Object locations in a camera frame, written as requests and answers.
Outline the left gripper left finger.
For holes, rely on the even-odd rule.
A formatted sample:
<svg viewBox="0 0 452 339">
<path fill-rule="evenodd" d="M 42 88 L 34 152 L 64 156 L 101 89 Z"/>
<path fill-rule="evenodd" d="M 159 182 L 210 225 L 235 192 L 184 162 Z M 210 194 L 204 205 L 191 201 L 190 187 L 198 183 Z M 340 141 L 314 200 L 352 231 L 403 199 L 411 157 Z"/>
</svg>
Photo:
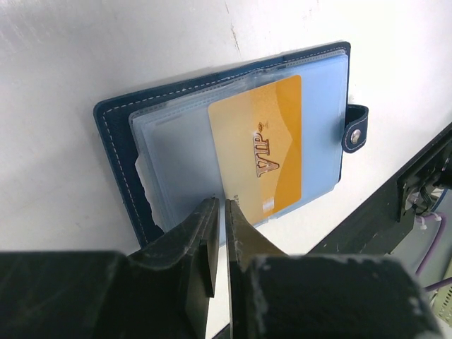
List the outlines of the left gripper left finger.
<svg viewBox="0 0 452 339">
<path fill-rule="evenodd" d="M 131 255 L 1 253 L 2 338 L 204 338 L 220 202 L 207 198 Z"/>
</svg>

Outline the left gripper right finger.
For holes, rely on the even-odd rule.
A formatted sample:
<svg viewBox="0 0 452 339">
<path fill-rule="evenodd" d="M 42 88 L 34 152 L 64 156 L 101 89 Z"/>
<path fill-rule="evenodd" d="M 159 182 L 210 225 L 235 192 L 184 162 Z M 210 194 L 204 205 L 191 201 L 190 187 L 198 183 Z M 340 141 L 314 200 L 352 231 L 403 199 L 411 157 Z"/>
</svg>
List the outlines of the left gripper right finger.
<svg viewBox="0 0 452 339">
<path fill-rule="evenodd" d="M 424 290 L 389 256 L 289 256 L 225 203 L 232 338 L 440 338 Z"/>
</svg>

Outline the blue leather card holder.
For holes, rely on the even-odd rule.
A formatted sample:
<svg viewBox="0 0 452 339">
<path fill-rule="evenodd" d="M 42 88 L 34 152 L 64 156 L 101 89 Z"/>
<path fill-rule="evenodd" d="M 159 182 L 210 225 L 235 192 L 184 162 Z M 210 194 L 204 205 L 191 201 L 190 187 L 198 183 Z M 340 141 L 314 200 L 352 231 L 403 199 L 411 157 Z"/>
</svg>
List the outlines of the blue leather card holder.
<svg viewBox="0 0 452 339">
<path fill-rule="evenodd" d="M 206 198 L 253 226 L 335 188 L 367 140 L 349 103 L 346 41 L 97 103 L 93 116 L 132 228 L 146 246 Z"/>
</svg>

